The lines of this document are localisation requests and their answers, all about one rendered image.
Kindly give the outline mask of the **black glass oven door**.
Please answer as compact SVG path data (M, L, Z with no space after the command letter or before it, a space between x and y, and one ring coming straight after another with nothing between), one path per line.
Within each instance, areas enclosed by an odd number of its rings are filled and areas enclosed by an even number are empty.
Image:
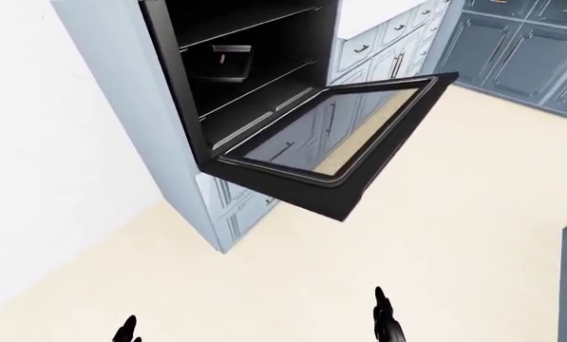
M331 85L240 128L203 173L344 221L459 74Z

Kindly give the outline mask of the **black built-in oven body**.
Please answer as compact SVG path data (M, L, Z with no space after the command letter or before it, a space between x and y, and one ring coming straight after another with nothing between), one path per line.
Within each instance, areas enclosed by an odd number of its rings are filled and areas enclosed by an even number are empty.
M326 84L340 0L138 0L182 127L197 164L240 128ZM258 5L319 6L285 19L180 50L175 24ZM259 59L317 60L280 81L198 118L191 82L242 82Z

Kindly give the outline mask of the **light blue base cabinet run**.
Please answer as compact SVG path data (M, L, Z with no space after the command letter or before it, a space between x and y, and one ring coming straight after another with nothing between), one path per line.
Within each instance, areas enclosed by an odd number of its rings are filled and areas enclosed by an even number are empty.
M341 0L328 71L329 85L383 81L404 53L397 78L423 73L452 0ZM401 30L394 30L406 25ZM354 49L369 45L362 53Z

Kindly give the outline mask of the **light blue tall oven cabinet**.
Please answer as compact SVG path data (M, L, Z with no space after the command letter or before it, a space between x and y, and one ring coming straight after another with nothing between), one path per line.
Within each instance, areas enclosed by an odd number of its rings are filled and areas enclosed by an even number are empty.
M49 0L163 197L221 253L277 199L198 170L137 0Z

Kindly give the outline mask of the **dark blue cabinet wall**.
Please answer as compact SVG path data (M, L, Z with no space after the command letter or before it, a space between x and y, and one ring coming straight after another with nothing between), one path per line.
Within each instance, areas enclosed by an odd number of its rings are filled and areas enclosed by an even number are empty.
M435 70L567 117L567 0L463 0Z

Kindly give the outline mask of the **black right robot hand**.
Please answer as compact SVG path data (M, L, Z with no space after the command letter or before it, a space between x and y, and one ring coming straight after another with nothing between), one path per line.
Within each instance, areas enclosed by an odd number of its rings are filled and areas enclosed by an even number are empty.
M401 324L393 316L393 307L381 287L375 287L376 304L372 315L378 342L406 342Z

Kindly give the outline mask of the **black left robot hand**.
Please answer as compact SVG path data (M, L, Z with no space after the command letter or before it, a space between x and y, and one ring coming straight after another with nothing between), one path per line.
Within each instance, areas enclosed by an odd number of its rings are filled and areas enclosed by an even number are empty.
M124 324L117 329L111 342L142 342L142 338L135 336L135 328L137 325L137 318L135 315L130 315Z

